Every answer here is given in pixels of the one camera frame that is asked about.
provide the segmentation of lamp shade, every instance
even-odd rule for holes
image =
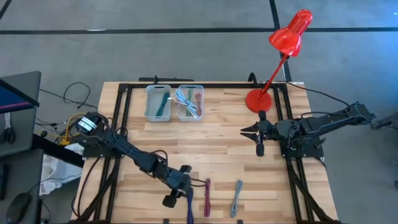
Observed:
[[[301,35],[312,21],[312,13],[302,9],[293,17],[290,24],[269,36],[269,42],[277,50],[288,56],[296,57],[301,49]]]

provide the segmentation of yellow cable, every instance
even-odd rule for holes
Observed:
[[[72,115],[72,116],[70,116],[70,118],[69,118],[69,120],[68,120],[68,123],[67,123],[67,132],[66,132],[66,140],[68,140],[68,138],[69,138],[69,124],[70,124],[70,121],[74,118],[74,117],[76,117],[76,116],[79,116],[79,115],[85,115],[86,113],[77,113],[77,114],[74,114],[74,115]]]

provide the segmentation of coiled cable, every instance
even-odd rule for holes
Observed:
[[[177,103],[184,105],[194,118],[199,117],[197,110],[198,107],[194,103],[189,101],[181,90],[176,90],[175,93],[172,94],[172,99]]]
[[[201,94],[197,93],[197,94],[195,94],[195,97],[196,97],[197,102],[198,102],[198,115],[201,116],[202,115],[202,111],[201,111]]]
[[[193,200],[193,189],[190,187],[187,195],[187,202],[188,202],[187,224],[193,224],[192,200]]]
[[[235,198],[234,198],[234,202],[232,203],[231,206],[231,218],[236,216],[236,212],[238,211],[238,197],[239,197],[239,193],[241,193],[243,188],[243,181],[242,180],[238,180],[236,182],[236,190],[235,190]]]
[[[205,217],[210,216],[210,179],[206,179],[205,186]]]
[[[162,103],[160,104],[160,107],[159,107],[159,109],[156,112],[156,116],[162,116],[163,115],[164,106],[166,105],[169,96],[170,96],[170,93],[165,93],[163,95]]]
[[[189,90],[188,90],[188,100],[189,100],[189,101],[192,101],[192,95],[193,95],[193,90],[192,90],[192,89],[189,89]],[[189,116],[190,114],[191,114],[191,112],[189,112],[189,110],[186,109],[186,110],[185,110],[185,115],[186,115],[186,116]]]

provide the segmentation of computer monitor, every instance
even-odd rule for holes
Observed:
[[[0,114],[38,106],[39,102],[0,79]]]

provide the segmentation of floor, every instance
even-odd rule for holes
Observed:
[[[275,2],[282,27],[303,8],[313,12],[310,27],[398,27],[395,0]],[[106,81],[154,75],[245,80],[250,72],[267,80],[279,62],[267,32],[1,35],[2,30],[178,27],[274,27],[274,21],[268,0],[12,0],[0,20],[0,77],[39,70],[41,87],[58,94],[73,82],[85,82],[91,88],[88,103],[96,105]],[[398,111],[397,39],[398,32],[307,32],[300,55],[289,60],[292,80],[349,103],[364,103],[383,118]],[[283,80],[283,72],[276,79]],[[68,97],[79,100],[86,94],[86,89],[76,85]],[[313,111],[344,107],[324,96],[308,95]],[[90,110],[77,110],[76,105],[43,92],[39,101],[37,116],[44,121],[63,121]],[[346,127],[326,138],[323,148],[339,219],[396,223],[398,131]],[[74,181],[44,197],[52,222],[68,220],[77,186]]]

